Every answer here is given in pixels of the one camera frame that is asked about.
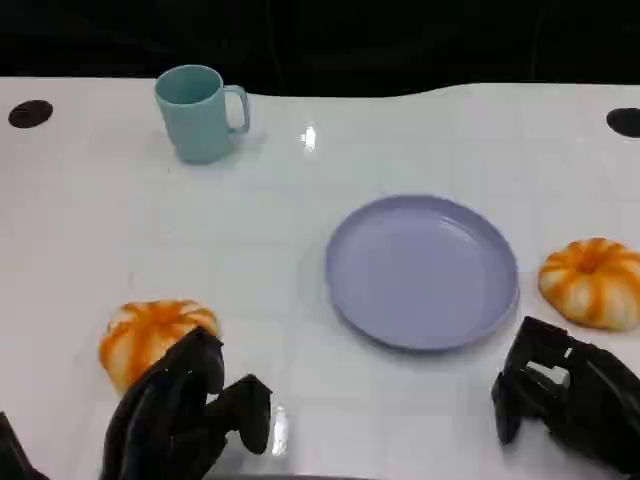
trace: mug handle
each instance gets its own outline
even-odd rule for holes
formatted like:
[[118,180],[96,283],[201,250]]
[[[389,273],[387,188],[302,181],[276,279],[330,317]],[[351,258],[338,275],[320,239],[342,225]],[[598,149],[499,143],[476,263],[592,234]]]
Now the mug handle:
[[240,97],[242,102],[242,112],[244,113],[244,125],[238,128],[229,127],[229,133],[247,133],[251,119],[249,117],[249,97],[244,88],[238,85],[227,85],[224,87],[224,93],[235,93]]

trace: orange pumpkin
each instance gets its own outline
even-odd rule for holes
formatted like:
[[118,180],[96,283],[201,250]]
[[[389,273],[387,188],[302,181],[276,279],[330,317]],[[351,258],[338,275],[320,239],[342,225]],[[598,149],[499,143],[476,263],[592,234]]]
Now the orange pumpkin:
[[570,243],[547,258],[542,295],[586,327],[627,330],[640,323],[640,254],[605,238]]
[[127,303],[109,322],[100,361],[122,395],[166,351],[196,327],[218,336],[211,310],[193,300]]

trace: black hole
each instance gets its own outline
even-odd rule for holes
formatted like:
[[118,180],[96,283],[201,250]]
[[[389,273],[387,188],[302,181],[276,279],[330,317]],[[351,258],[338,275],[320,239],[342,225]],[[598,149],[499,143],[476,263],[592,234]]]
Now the black hole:
[[9,114],[9,123],[16,128],[32,128],[49,120],[53,106],[44,100],[21,103]]
[[625,137],[640,138],[640,109],[616,108],[607,115],[607,124]]

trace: blue mug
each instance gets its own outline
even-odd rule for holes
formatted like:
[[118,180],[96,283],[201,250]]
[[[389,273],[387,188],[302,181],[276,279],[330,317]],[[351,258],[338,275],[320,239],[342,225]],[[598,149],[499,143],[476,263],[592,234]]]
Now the blue mug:
[[[204,65],[182,65],[164,72],[156,81],[156,102],[162,111],[169,139],[178,157],[204,165],[229,153],[231,134],[249,131],[249,99],[242,87],[225,87],[222,77]],[[225,93],[240,96],[244,125],[227,121]]]

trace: white table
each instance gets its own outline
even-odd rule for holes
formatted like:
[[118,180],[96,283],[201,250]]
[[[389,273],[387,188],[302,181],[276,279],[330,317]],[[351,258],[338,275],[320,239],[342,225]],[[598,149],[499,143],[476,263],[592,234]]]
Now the white table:
[[[280,471],[389,479],[600,479],[541,425],[498,445],[489,391],[532,314],[640,373],[638,332],[564,322],[536,267],[570,240],[640,248],[640,141],[605,123],[640,87],[467,85],[401,98],[251,96],[252,131],[208,167],[174,158],[151,80],[0,80],[0,408],[52,480],[97,478],[117,397],[97,362],[127,300],[200,300],[224,330],[228,380],[254,372],[290,413]],[[5,118],[42,98],[31,130]],[[373,346],[328,306],[336,225],[383,195],[433,193],[484,213],[521,270],[518,321],[413,357]],[[260,462],[245,471],[273,470]]]

